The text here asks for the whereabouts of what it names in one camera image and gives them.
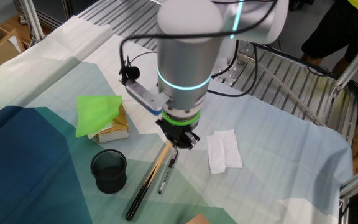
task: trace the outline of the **black shorts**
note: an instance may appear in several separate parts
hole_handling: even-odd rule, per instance
[[[324,58],[347,45],[345,59],[350,63],[358,54],[358,9],[347,0],[336,0],[302,51],[312,58]]]

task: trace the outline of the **pen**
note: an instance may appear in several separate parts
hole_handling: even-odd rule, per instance
[[[171,142],[168,141],[165,145],[165,148],[161,152],[160,156],[157,159],[157,162],[153,166],[152,171],[150,172],[149,176],[146,178],[146,181],[144,182],[142,188],[140,188],[139,193],[137,194],[134,202],[132,203],[131,207],[129,208],[129,211],[125,217],[126,220],[131,221],[137,211],[137,209],[140,206],[140,203],[142,203],[144,196],[147,193],[147,190],[149,189],[150,185],[152,184],[154,177],[157,175],[158,170],[160,169],[160,166],[165,159],[165,157],[168,154],[169,149],[171,148]]]
[[[173,153],[171,161],[169,162],[168,171],[167,171],[167,174],[165,174],[164,181],[162,182],[160,190],[158,191],[159,193],[162,193],[162,190],[163,190],[165,184],[167,183],[167,179],[168,179],[169,173],[171,171],[171,168],[173,167],[175,161],[177,160],[178,155],[179,155],[179,152],[178,152],[178,149],[176,149],[175,152]]]

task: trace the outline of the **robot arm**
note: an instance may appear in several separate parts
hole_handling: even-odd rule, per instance
[[[163,34],[205,34],[236,31],[255,24],[273,2],[230,4],[224,16],[210,0],[169,0],[157,16]],[[287,16],[288,0],[279,0],[274,10],[255,29],[231,35],[261,44],[273,42]],[[200,138],[192,132],[198,124],[211,72],[222,37],[158,39],[158,91],[153,95],[135,80],[125,82],[128,93],[153,114],[162,114],[157,124],[176,147],[191,149]]]

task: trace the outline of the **wooden stick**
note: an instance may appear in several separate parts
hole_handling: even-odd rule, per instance
[[[167,156],[168,151],[171,147],[172,147],[172,144],[170,141],[168,141],[167,144],[165,145],[164,149],[162,150],[160,156],[158,157],[157,161],[155,162],[153,169],[150,171],[149,175],[147,176],[146,181],[144,182],[144,185],[149,182],[150,176],[152,176],[154,173],[158,172],[158,169],[160,168],[162,162],[164,161],[164,159]]]
[[[153,176],[152,178],[150,179],[150,182],[148,184],[147,187],[150,187],[150,185],[152,184],[153,180],[154,180],[154,177],[157,175],[157,172],[158,170],[160,169],[160,166],[162,164],[162,162],[165,160],[168,152],[169,152],[169,149],[172,147],[172,144],[171,142],[169,141],[167,143],[167,145],[165,146],[165,148],[162,150],[161,154],[160,154],[160,157],[157,159],[157,162],[156,162],[156,168],[155,168],[155,172],[153,173]]]
[[[157,174],[162,162],[164,161],[165,157],[168,154],[169,149],[172,147],[172,144],[170,141],[167,142],[165,145],[165,148],[162,150],[160,156],[158,157],[156,163],[153,166],[152,171],[147,176],[146,181],[144,182],[142,188],[140,189],[139,193],[137,194],[134,202],[132,203],[131,207],[129,208],[129,211],[125,217],[126,220],[131,221],[136,213],[136,210],[139,208],[140,203],[142,203],[142,200],[144,196],[146,195],[147,190],[149,189],[150,185],[152,184],[155,175]]]

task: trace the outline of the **green tissue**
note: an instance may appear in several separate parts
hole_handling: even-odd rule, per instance
[[[75,137],[100,131],[119,114],[118,107],[121,103],[121,96],[79,96]]]

